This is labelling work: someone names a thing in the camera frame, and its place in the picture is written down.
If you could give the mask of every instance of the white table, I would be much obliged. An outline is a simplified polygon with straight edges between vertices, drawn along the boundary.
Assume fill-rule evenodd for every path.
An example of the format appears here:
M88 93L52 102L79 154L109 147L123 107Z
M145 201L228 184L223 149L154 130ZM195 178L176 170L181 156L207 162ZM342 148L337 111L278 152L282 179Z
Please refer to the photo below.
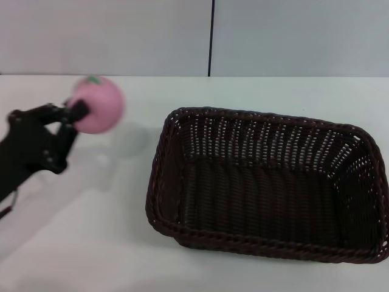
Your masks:
M75 76L0 76L0 117L71 94ZM164 119L181 106L275 112L351 123L389 158L389 78L112 77L127 114L82 134L61 176L36 174L0 221L0 292L374 291L377 265L273 260L179 246L148 224L144 205ZM7 130L0 123L0 133Z

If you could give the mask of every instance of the wicker basket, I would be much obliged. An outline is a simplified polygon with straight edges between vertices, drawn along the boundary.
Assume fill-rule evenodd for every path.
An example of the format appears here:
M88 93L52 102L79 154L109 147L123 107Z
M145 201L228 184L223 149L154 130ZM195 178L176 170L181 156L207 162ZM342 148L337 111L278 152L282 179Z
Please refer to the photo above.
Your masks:
M146 212L189 248L333 263L389 255L384 162L351 125L180 108L160 136Z

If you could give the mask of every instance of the basket weave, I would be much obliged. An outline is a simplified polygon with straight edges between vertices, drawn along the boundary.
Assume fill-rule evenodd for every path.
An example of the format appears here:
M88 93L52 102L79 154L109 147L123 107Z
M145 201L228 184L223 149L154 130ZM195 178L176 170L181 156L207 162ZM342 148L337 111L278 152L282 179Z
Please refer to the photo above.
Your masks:
M319 262L388 257L388 183L373 138L305 117L180 108L166 119L146 199L179 244Z

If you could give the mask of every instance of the white wall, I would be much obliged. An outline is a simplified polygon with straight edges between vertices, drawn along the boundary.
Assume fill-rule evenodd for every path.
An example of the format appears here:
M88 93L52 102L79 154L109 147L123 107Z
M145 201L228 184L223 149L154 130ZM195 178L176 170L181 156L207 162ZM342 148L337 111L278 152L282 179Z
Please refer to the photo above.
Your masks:
M389 76L389 0L216 0L212 76Z
M206 76L210 0L0 0L0 73Z

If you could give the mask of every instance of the pink ball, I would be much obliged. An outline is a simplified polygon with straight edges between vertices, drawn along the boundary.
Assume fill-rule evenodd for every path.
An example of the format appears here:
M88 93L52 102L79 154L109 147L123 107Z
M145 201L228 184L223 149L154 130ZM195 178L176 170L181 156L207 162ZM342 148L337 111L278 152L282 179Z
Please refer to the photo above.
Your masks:
M125 101L119 88L104 77L86 77L75 87L67 107L71 108L78 100L84 101L89 114L74 123L75 128L87 134L108 131L123 116Z

